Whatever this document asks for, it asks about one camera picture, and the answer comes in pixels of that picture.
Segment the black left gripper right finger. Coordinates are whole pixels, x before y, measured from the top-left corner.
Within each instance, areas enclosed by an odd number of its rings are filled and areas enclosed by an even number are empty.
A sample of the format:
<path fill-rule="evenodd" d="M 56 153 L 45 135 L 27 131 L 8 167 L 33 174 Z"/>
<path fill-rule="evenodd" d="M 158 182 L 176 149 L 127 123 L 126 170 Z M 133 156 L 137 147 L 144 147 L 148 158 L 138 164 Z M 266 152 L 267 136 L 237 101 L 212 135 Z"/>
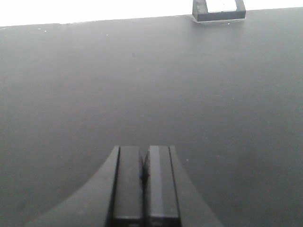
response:
<path fill-rule="evenodd" d="M 145 226 L 223 226 L 186 174 L 174 146 L 150 146 L 144 174 Z"/>

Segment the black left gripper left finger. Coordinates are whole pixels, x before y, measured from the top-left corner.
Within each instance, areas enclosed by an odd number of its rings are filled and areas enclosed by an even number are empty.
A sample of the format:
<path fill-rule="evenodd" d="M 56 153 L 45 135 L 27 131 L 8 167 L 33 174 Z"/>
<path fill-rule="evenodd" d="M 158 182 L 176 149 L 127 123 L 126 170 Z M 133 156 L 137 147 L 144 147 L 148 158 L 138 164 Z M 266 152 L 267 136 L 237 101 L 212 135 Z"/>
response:
<path fill-rule="evenodd" d="M 142 161 L 138 147 L 115 146 L 75 193 L 27 227 L 143 226 Z"/>

